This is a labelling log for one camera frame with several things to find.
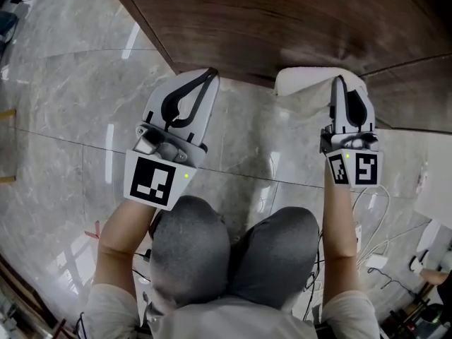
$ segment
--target thigh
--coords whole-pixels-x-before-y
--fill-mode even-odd
[[[219,297],[227,285],[230,241],[221,217],[200,198],[181,197],[151,226],[153,306],[163,314]]]
[[[233,248],[227,293],[291,310],[311,273],[318,245],[319,226],[311,211],[279,210]]]

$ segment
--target wooden surface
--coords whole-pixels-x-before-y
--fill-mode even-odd
[[[368,75],[382,122],[452,131],[450,69],[429,60],[452,53],[451,0],[121,1],[177,71],[272,85],[288,66],[340,66]]]

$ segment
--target person's arm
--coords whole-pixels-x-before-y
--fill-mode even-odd
[[[325,166],[323,204],[323,252],[325,255],[323,305],[325,306],[342,292],[359,290],[357,240],[350,189],[334,186],[331,171],[327,166]]]
[[[130,200],[118,206],[100,235],[93,285],[110,284],[136,298],[133,255],[148,232],[154,213],[154,207]]]

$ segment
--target forearm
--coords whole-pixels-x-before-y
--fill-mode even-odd
[[[125,200],[105,224],[99,240],[99,250],[133,255],[148,232],[155,208]]]
[[[325,261],[357,255],[355,222],[350,189],[334,186],[329,167],[325,166],[323,203],[323,250]]]

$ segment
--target white shirt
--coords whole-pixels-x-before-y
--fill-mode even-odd
[[[343,292],[323,308],[322,321],[337,339],[379,339],[374,308],[365,294]],[[135,338],[136,300],[118,287],[97,284],[83,315],[87,337]],[[238,297],[192,304],[149,322],[154,339],[316,339],[310,321]]]

